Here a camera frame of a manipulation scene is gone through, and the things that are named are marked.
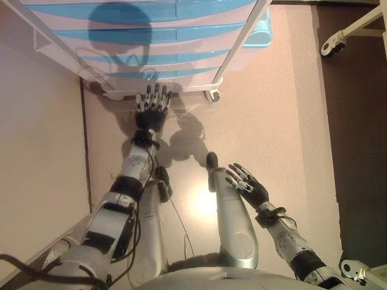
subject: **caster wheel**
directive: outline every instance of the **caster wheel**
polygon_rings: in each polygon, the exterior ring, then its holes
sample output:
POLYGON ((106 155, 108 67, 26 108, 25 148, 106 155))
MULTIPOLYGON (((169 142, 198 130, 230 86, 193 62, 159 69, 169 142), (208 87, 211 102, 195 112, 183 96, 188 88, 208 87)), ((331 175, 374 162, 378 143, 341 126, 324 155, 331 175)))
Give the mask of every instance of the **caster wheel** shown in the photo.
POLYGON ((331 57, 345 48, 346 38, 343 31, 340 30, 328 38, 321 47, 321 56, 324 58, 331 57))
POLYGON ((321 48, 321 55, 323 58, 329 58, 334 56, 336 53, 339 53, 345 48, 345 43, 339 42, 335 47, 326 42, 321 48))
POLYGON ((216 103, 220 100, 220 92, 217 89, 211 89, 210 91, 203 91, 205 98, 210 103, 216 103))

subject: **black joint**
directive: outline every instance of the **black joint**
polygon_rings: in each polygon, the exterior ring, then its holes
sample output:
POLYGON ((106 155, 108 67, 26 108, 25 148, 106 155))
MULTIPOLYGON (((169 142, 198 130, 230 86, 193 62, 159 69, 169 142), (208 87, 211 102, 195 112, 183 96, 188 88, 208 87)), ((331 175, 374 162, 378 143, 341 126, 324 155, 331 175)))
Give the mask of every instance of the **black joint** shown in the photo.
POLYGON ((342 284, 342 282, 336 278, 336 277, 331 277, 329 279, 326 279, 325 281, 321 282, 318 284, 318 287, 324 288, 324 289, 331 289, 339 284, 342 284))
POLYGON ((290 267, 301 281, 314 270, 325 266, 313 251, 302 251, 290 262, 290 267))
POLYGON ((137 179, 133 177, 119 176, 111 186, 110 191, 128 195, 135 201, 139 201, 142 188, 142 183, 137 179))
POLYGON ((107 254, 114 243, 114 238, 105 234, 89 231, 86 234, 82 245, 89 246, 100 250, 102 254, 107 254))
POLYGON ((265 210, 261 210, 255 219, 262 228, 267 228, 278 221, 279 213, 286 213, 286 209, 284 207, 278 207, 274 210, 266 208, 265 210))
POLYGON ((160 144, 152 140, 152 134, 148 130, 137 130, 132 142, 142 148, 150 148, 154 145, 157 150, 160 149, 160 144))

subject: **robot forearm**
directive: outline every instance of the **robot forearm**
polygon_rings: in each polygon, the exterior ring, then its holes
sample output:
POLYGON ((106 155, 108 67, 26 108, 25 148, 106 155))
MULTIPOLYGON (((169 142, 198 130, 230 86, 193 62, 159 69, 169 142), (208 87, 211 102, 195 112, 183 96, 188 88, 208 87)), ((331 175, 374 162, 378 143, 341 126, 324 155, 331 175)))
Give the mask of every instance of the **robot forearm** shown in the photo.
POLYGON ((278 255, 285 259, 299 280, 325 289, 350 289, 309 247, 299 234, 296 222, 285 214, 285 208, 264 202, 257 212, 256 220, 267 228, 278 255))

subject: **robot leg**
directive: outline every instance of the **robot leg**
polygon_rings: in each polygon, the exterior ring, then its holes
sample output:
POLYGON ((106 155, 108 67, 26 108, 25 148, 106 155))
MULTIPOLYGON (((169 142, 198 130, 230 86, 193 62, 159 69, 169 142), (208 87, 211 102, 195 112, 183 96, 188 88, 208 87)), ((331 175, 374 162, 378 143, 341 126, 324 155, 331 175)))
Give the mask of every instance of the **robot leg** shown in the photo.
POLYGON ((139 205, 141 239, 136 248, 133 269, 128 274, 133 288, 158 277, 167 268, 160 205, 158 184, 150 182, 144 189, 139 205))
POLYGON ((216 192, 221 255, 227 266, 255 269, 258 241, 250 216, 240 195, 226 181, 227 173, 218 167, 216 155, 207 156, 210 191, 216 192))

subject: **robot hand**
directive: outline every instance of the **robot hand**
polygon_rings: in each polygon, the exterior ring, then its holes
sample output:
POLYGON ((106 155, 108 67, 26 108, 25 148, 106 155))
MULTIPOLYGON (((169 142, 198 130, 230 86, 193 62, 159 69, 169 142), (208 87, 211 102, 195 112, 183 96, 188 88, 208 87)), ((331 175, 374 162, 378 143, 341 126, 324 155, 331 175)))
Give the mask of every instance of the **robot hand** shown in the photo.
POLYGON ((137 113, 135 123, 141 130, 154 130, 159 132, 165 122, 172 92, 167 93, 167 87, 163 86, 161 94, 160 85, 155 84, 155 91, 151 93, 151 86, 146 88, 146 95, 136 94, 137 113))
POLYGON ((229 167, 237 176, 226 169, 226 173, 229 175, 229 177, 226 177, 226 181, 258 211, 259 206, 268 201, 266 188, 246 168, 240 166, 238 163, 234 163, 234 165, 230 164, 229 167))

